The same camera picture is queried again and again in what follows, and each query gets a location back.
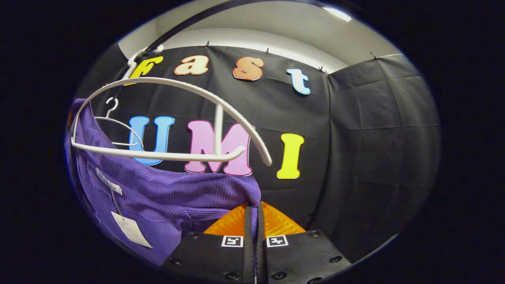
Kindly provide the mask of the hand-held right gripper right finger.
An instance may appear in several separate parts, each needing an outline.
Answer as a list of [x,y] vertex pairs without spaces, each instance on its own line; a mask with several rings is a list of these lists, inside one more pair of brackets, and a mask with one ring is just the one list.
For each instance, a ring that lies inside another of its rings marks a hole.
[[351,262],[321,230],[306,231],[273,206],[258,207],[256,282],[313,284],[351,268]]

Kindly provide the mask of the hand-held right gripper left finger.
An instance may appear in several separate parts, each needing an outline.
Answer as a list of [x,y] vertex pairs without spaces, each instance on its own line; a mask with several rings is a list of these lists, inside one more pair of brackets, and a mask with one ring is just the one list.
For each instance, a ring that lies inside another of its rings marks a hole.
[[245,205],[242,235],[190,232],[161,266],[183,284],[254,284],[251,205]]

